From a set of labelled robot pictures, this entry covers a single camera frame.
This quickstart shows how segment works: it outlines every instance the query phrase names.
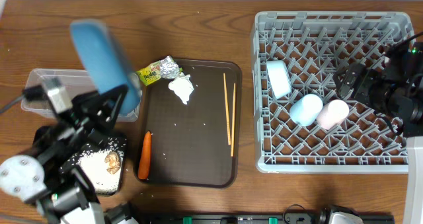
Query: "wooden table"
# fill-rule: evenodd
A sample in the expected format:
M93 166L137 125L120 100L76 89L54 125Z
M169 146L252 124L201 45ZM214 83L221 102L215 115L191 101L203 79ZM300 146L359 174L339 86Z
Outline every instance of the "wooden table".
M418 1L7 0L0 21L0 104L20 94L34 68L82 69L68 27L95 18L110 26L136 69L172 55L232 61L243 71L236 181L227 189L148 186L126 162L116 195L104 209L131 201L143 212L281 213L290 204L317 211L328 204L392 213L402 223L407 175L262 174L254 165L250 30L260 11L402 11L423 30ZM31 146L34 132L52 124L19 105L1 115L0 162ZM117 125L136 151L140 121ZM42 220L33 207L1 192L0 213Z

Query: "carrot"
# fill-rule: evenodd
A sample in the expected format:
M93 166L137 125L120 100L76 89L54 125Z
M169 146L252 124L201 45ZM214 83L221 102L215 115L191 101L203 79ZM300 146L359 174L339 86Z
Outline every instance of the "carrot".
M147 131L144 136L143 151L141 153L141 160L138 167L138 178L145 180L150 173L151 162L151 132Z

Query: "wire grid basket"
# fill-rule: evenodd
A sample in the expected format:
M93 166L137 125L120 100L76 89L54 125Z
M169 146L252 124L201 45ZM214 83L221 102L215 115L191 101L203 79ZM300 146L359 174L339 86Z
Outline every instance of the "wire grid basket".
M360 62L381 71L383 45L413 35L404 13L261 12L252 30L256 166L261 172L407 172L405 138L395 136L373 110L344 98L347 119L330 130L315 121L301 127L292 104L315 93L323 104L336 95L332 74ZM282 60L293 92L276 99L266 61ZM394 128L402 121L395 118Z

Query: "gray plastic dish rack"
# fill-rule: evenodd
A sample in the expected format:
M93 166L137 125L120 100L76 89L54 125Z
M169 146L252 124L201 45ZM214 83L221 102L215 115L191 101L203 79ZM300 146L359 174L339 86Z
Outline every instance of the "gray plastic dish rack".
M315 93L338 99L332 74L361 62L382 70L383 45L413 35L410 18L395 12L261 12L252 28L254 138L260 172L406 173L405 138L396 137L373 110L347 96L347 119L330 130L316 121L297 126L289 109ZM266 61L288 67L292 93L276 99ZM394 128L402 124L393 120Z

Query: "silver foil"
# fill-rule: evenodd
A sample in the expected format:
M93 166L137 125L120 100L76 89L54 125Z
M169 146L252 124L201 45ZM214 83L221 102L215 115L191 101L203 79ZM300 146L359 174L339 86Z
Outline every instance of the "silver foil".
M179 75L179 66L172 59L171 56L167 56L165 59L160 61L160 76L165 79L174 79Z

